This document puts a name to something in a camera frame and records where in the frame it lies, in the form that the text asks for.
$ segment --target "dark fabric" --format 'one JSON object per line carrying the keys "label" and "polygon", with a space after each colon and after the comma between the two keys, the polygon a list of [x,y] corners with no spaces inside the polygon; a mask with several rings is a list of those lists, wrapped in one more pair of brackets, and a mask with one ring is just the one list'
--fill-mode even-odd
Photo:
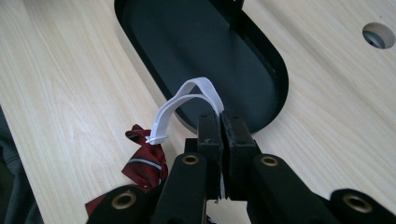
{"label": "dark fabric", "polygon": [[7,126],[3,110],[0,107],[0,161],[3,162],[8,170],[14,175],[12,192],[10,195],[2,193],[0,201],[7,200],[6,214],[0,217],[0,222],[6,224],[14,223],[44,223],[35,202],[35,196],[30,188],[26,173],[23,170],[20,156],[12,140],[12,135]]}

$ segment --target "red patterned fabric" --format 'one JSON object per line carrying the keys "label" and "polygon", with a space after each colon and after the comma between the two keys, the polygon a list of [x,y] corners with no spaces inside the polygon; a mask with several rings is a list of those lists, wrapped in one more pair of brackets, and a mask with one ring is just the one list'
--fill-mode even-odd
{"label": "red patterned fabric", "polygon": [[161,145],[146,143],[146,136],[150,130],[143,130],[139,125],[134,125],[125,135],[139,144],[139,148],[122,169],[122,173],[131,178],[139,188],[144,191],[154,189],[168,177],[168,166]]}

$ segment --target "wood grain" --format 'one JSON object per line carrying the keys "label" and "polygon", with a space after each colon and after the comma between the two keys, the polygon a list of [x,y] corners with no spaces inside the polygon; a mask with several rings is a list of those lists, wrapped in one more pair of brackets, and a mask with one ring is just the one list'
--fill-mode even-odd
{"label": "wood grain", "polygon": [[[366,192],[396,213],[396,48],[361,30],[396,32],[394,1],[246,1],[282,55],[290,92],[254,134],[314,192]],[[0,0],[0,103],[46,223],[83,223],[84,203],[129,183],[137,150],[124,132],[149,127],[164,103],[121,30],[113,1]],[[194,137],[173,118],[170,165]],[[245,203],[208,203],[218,223],[248,223]]]}

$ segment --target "white elastic band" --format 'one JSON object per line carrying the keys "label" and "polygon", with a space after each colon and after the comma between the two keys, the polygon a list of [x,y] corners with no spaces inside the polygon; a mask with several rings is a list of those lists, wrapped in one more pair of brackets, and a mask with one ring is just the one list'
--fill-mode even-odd
{"label": "white elastic band", "polygon": [[[195,86],[200,89],[202,94],[189,94]],[[193,98],[201,98],[210,103],[213,110],[218,115],[218,118],[220,113],[224,110],[223,103],[209,79],[206,77],[190,79],[180,87],[173,98],[171,98],[158,110],[154,124],[151,128],[151,134],[150,136],[146,136],[146,142],[150,143],[151,145],[163,143],[168,137],[166,135],[166,129],[173,112],[179,106]]]}

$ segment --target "black plastic container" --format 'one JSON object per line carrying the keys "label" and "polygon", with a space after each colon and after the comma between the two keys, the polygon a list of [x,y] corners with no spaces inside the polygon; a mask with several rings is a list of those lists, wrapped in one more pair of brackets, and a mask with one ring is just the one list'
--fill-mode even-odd
{"label": "black plastic container", "polygon": [[[226,110],[254,133],[285,104],[289,79],[282,57],[233,0],[116,0],[125,34],[166,99],[188,79],[212,81]],[[191,100],[177,110],[188,126],[210,110]]]}

